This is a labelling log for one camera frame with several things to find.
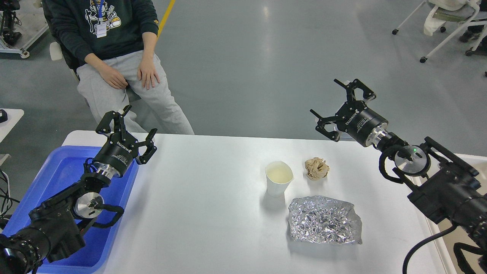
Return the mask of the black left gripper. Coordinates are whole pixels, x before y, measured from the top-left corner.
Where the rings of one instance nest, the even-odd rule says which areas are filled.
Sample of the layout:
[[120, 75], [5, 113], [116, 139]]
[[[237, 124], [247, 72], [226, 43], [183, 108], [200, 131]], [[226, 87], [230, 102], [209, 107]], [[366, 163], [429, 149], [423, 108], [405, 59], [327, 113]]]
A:
[[[148, 163], [157, 151], [153, 140], [157, 128], [151, 129], [143, 142], [139, 142], [128, 133], [124, 117], [131, 109], [132, 106], [127, 105], [122, 110], [106, 112], [95, 129], [95, 132], [100, 135], [111, 135], [93, 158], [93, 165], [96, 168], [110, 166], [115, 170], [114, 176], [118, 178], [125, 175], [134, 158], [138, 165], [143, 165]], [[146, 151], [141, 155], [138, 150], [140, 147], [146, 147]]]

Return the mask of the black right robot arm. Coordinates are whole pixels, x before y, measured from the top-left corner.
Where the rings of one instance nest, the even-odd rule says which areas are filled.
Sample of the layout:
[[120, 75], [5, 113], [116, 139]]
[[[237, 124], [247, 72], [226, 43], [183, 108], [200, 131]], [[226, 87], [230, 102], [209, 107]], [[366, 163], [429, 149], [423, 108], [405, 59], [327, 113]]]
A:
[[407, 253], [402, 272], [407, 273], [409, 261], [414, 253], [425, 244], [441, 238], [457, 227], [463, 228], [475, 245], [457, 242], [454, 254], [457, 264], [465, 274], [474, 270], [467, 262], [464, 251], [480, 256], [478, 264], [486, 271], [487, 256], [487, 200], [480, 194], [477, 180], [479, 171], [456, 156], [431, 137], [425, 137], [419, 145], [410, 145], [398, 135], [390, 132], [388, 120], [373, 111], [367, 102], [376, 94], [359, 79], [348, 83], [334, 82], [346, 90], [346, 101], [330, 117], [322, 117], [316, 111], [315, 130], [334, 142], [342, 133], [348, 134], [363, 147], [373, 146], [381, 152], [379, 171], [390, 182], [405, 184], [411, 193], [409, 201], [423, 215], [439, 224], [449, 220], [452, 226], [430, 236]]

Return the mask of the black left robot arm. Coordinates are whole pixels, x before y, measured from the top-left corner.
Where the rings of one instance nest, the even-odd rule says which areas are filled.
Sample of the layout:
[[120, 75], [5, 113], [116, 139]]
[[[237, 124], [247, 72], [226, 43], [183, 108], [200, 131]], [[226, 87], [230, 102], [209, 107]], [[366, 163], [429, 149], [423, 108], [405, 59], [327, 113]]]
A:
[[124, 117], [131, 108], [127, 105], [103, 116], [96, 132], [107, 141], [94, 158], [86, 159], [78, 182], [31, 210], [28, 226], [12, 236], [1, 235], [2, 274], [35, 274], [43, 260], [63, 260], [83, 248], [90, 228], [109, 228], [122, 217], [124, 209], [106, 204], [101, 189], [113, 177], [123, 177], [134, 160], [146, 164], [157, 150], [156, 128], [142, 142], [127, 131]]

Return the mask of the person's right hand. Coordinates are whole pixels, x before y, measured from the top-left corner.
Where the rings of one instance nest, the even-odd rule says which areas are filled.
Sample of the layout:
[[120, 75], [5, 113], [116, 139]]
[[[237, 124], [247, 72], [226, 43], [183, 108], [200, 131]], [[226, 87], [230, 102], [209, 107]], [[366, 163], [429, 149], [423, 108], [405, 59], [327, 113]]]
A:
[[128, 83], [122, 73], [110, 66], [104, 66], [99, 69], [101, 78], [115, 89], [125, 89]]

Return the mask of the person's left hand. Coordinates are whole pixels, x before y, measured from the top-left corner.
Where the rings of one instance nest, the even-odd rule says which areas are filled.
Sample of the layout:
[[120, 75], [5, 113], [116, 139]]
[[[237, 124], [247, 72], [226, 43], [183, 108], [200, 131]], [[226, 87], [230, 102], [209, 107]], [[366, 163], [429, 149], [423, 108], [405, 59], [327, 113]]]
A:
[[155, 64], [151, 57], [143, 56], [138, 67], [138, 80], [141, 81], [142, 87], [149, 90], [160, 84], [161, 80], [157, 73]]

